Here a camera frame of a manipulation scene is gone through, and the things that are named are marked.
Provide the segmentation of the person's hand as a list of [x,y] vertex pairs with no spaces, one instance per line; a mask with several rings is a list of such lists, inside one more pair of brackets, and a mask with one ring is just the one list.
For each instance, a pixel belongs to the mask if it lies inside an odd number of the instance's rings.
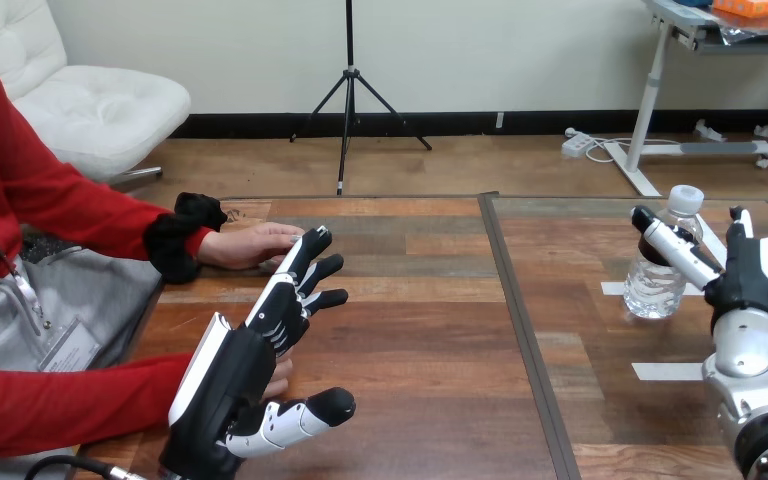
[[278,361],[272,377],[262,395],[263,401],[279,397],[287,391],[289,388],[289,378],[292,375],[293,368],[293,361],[287,356],[282,357]]
[[229,270],[278,265],[304,233],[297,226],[273,222],[238,231],[212,232],[202,240],[196,260]]

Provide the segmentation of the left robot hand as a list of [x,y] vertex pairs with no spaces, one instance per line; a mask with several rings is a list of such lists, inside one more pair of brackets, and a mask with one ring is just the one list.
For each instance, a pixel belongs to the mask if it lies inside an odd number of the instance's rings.
[[233,479],[244,461],[285,450],[354,416],[354,396],[341,387],[304,399],[262,400],[279,357],[301,340],[311,316],[348,300],[344,289],[315,289],[343,266],[339,254],[319,257],[331,242],[324,226],[307,231],[239,326],[213,315],[168,413],[161,478]]

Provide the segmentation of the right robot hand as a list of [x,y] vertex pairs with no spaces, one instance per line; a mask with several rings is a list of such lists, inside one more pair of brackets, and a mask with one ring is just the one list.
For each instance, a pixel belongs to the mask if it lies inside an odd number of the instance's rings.
[[703,292],[713,308],[711,324],[733,310],[755,309],[768,315],[768,237],[756,238],[748,209],[729,209],[726,263],[720,268],[681,228],[662,221],[650,208],[635,206],[632,225],[641,234],[642,251],[657,264],[677,270]]

